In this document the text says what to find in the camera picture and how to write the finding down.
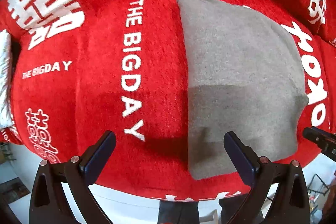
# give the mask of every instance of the gray fabric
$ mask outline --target gray fabric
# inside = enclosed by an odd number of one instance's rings
[[[189,72],[188,167],[194,179],[235,172],[234,131],[272,161],[297,150],[308,103],[293,37],[263,14],[219,0],[177,0]]]

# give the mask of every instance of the white logo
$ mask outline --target white logo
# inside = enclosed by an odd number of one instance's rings
[[[49,160],[51,163],[60,163],[56,156],[58,149],[51,145],[51,136],[48,129],[47,121],[49,116],[39,109],[37,113],[33,113],[29,108],[26,111],[27,130],[29,133],[29,141],[34,144],[34,149],[42,158]]]
[[[8,3],[16,23],[33,34],[29,50],[46,38],[80,27],[85,19],[83,11],[72,12],[81,7],[74,0],[8,0]]]
[[[327,9],[326,0],[310,0],[310,4],[309,4],[309,7],[308,7],[309,15],[311,17],[315,18],[315,19],[314,20],[309,20],[309,22],[311,24],[315,24],[318,20],[320,20],[321,24],[325,24],[326,19],[324,17],[324,13],[325,13],[326,9]]]

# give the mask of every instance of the red blanket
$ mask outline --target red blanket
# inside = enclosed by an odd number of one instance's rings
[[[299,120],[298,150],[281,162],[305,166],[319,150],[303,128],[336,132],[336,0],[224,1],[258,10],[293,34],[310,104]],[[66,161],[109,129],[117,147],[100,185],[168,200],[249,190],[237,173],[200,181],[188,173],[188,70],[176,0],[1,0],[0,28],[22,46],[11,105],[31,151]]]

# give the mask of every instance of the white object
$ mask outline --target white object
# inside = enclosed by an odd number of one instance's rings
[[[9,108],[11,82],[11,35],[0,32],[0,129],[13,125]]]

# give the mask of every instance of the red fabric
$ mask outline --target red fabric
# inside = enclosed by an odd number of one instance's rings
[[[30,50],[32,35],[12,19],[7,0],[0,3],[1,26],[19,39],[22,46],[12,88],[12,110],[22,142],[48,159],[66,161],[83,153],[109,129],[117,136],[117,146],[97,181],[100,185],[149,198],[165,199],[166,195],[172,195],[175,200],[211,199],[222,192],[227,192],[227,196],[247,192],[249,188],[237,173],[195,181],[188,172],[188,70],[176,0],[144,0],[142,24],[129,27],[125,26],[128,9],[135,7],[130,3],[139,0],[76,1],[85,14],[83,25],[47,38]],[[298,50],[301,55],[312,55],[318,60],[328,96],[304,109],[298,124],[298,151],[281,160],[296,159],[305,166],[319,153],[313,143],[302,137],[303,128],[311,126],[317,105],[324,104],[326,108],[319,128],[336,131],[332,103],[336,49],[326,43],[336,37],[333,14],[336,1],[326,0],[325,24],[318,21],[314,25],[308,22],[312,19],[307,9],[310,0],[224,1],[247,5],[292,28],[295,22],[312,38],[308,44],[313,52],[299,47]],[[129,54],[123,52],[127,48],[124,35],[134,32],[142,34],[141,51],[133,52],[141,58],[141,66],[127,72],[122,70],[122,59]],[[300,39],[293,37],[298,45]],[[68,70],[62,61],[72,61]],[[23,73],[45,64],[53,66],[55,62],[59,62],[59,71],[22,78]],[[133,92],[121,86],[122,75],[129,74],[141,75],[140,87]],[[305,76],[306,81],[317,85],[319,79],[307,73]],[[123,117],[122,96],[141,101],[142,107]],[[144,142],[124,133],[124,129],[140,120],[143,126],[137,131],[144,135]],[[41,154],[30,141],[32,122],[44,128],[44,134],[50,133],[50,153]]]

